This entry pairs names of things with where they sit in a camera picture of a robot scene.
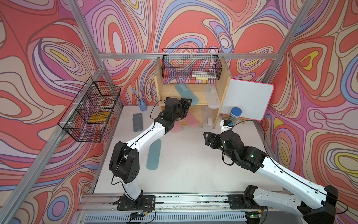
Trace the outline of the teal pencil case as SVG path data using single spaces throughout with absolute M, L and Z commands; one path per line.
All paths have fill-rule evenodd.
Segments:
M 162 141 L 156 140 L 149 148 L 146 167 L 148 170 L 157 170 L 161 154 Z
M 197 105 L 199 103 L 199 99 L 195 96 L 195 94 L 186 84 L 176 84 L 175 89 L 181 95 L 182 98 L 192 99 L 191 105 Z

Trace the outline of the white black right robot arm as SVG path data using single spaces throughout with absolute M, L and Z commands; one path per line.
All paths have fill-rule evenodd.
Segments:
M 289 194 L 283 194 L 249 185 L 241 198 L 245 207 L 272 207 L 297 215 L 308 224 L 335 222 L 337 188 L 315 184 L 278 165 L 262 150 L 245 146 L 240 136 L 231 130 L 220 134 L 205 132 L 203 136 L 205 145 L 220 150 L 232 165 L 264 176 L 289 191 Z

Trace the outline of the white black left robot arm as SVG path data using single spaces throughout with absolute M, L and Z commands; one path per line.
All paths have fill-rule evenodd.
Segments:
M 176 121 L 184 119 L 189 112 L 192 100 L 167 97 L 163 100 L 165 109 L 153 123 L 137 137 L 127 142 L 117 142 L 114 146 L 109 170 L 113 178 L 124 189 L 124 194 L 113 204 L 118 211 L 154 210 L 155 196 L 144 196 L 139 187 L 137 176 L 140 171 L 140 155 L 158 139 L 166 135 Z

